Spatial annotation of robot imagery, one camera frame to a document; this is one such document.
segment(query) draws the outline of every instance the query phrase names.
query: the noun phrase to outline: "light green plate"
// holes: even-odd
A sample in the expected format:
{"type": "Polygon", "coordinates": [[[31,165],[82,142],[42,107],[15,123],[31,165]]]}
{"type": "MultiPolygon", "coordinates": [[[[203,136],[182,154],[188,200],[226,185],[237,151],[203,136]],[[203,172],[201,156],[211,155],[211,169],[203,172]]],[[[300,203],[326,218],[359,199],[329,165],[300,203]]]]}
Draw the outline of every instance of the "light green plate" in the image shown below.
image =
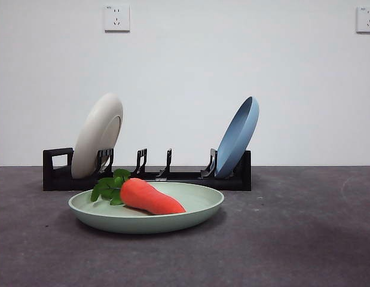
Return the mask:
{"type": "Polygon", "coordinates": [[[111,206],[107,200],[90,201],[91,190],[69,199],[69,206],[83,223],[117,233],[161,233],[197,225],[219,209],[224,196],[218,190],[179,182],[150,182],[157,190],[178,200],[186,212],[149,215],[125,205],[111,206]]]}

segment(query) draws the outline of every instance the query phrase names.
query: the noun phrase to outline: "white wall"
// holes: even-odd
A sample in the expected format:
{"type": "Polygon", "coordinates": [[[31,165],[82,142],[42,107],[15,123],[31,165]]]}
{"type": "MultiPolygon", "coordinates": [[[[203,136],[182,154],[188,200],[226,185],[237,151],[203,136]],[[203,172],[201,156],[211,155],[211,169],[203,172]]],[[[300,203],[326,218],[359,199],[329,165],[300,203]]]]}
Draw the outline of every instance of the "white wall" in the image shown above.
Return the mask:
{"type": "Polygon", "coordinates": [[[115,164],[206,164],[236,110],[261,114],[254,165],[370,164],[370,0],[132,0],[104,33],[104,0],[0,0],[0,166],[74,146],[108,91],[124,105],[115,164]]]}

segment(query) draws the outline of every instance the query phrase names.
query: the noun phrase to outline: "white plate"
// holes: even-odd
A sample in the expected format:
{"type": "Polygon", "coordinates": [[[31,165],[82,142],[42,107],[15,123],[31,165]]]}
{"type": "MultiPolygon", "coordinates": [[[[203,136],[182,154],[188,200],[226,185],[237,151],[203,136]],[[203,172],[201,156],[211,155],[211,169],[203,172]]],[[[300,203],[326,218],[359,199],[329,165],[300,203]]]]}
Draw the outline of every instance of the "white plate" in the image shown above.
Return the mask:
{"type": "Polygon", "coordinates": [[[122,122],[123,105],[118,97],[112,93],[101,97],[78,136],[72,159],[73,178],[85,178],[96,170],[97,152],[114,148],[122,122]]]}
{"type": "Polygon", "coordinates": [[[253,97],[245,100],[228,126],[218,148],[216,178],[226,178],[246,150],[259,117],[259,105],[253,97]]]}
{"type": "Polygon", "coordinates": [[[97,229],[116,233],[162,233],[197,225],[219,209],[224,196],[218,190],[201,185],[179,182],[150,182],[157,190],[172,196],[186,212],[168,215],[149,215],[125,205],[111,206],[99,198],[90,201],[91,190],[69,199],[69,206],[83,223],[97,229]]]}

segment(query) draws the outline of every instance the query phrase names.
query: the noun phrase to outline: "black dish rack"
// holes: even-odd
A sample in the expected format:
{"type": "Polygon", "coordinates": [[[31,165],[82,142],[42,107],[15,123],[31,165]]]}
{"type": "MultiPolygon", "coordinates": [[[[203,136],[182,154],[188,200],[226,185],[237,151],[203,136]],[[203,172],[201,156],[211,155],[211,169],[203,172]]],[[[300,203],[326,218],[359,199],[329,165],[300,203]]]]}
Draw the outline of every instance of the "black dish rack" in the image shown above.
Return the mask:
{"type": "MultiPolygon", "coordinates": [[[[88,177],[74,179],[71,175],[73,148],[47,149],[42,153],[43,157],[43,190],[90,190],[97,184],[100,178],[112,177],[112,164],[114,150],[105,149],[97,153],[96,170],[88,177]],[[67,155],[67,165],[63,167],[53,166],[53,157],[67,155]],[[109,164],[102,170],[101,163],[109,158],[109,164]]],[[[210,150],[210,161],[207,167],[199,172],[174,172],[170,170],[172,162],[172,149],[167,151],[166,167],[158,172],[147,172],[148,150],[141,149],[137,152],[137,165],[131,173],[132,178],[141,178],[146,181],[156,182],[183,182],[198,184],[217,190],[251,190],[251,152],[245,151],[233,169],[231,174],[224,178],[215,178],[215,169],[218,162],[218,151],[210,150]]]]}

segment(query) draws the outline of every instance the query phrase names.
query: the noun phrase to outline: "wall socket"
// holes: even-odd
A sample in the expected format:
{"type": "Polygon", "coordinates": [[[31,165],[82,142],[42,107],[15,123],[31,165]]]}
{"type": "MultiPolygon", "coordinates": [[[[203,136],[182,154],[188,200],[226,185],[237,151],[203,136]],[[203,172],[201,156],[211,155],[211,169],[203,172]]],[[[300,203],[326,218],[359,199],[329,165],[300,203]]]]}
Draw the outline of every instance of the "wall socket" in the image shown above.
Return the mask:
{"type": "Polygon", "coordinates": [[[356,11],[356,32],[370,33],[370,7],[358,7],[356,11]]]}
{"type": "Polygon", "coordinates": [[[107,5],[103,11],[103,25],[105,32],[130,31],[129,5],[107,5]]]}

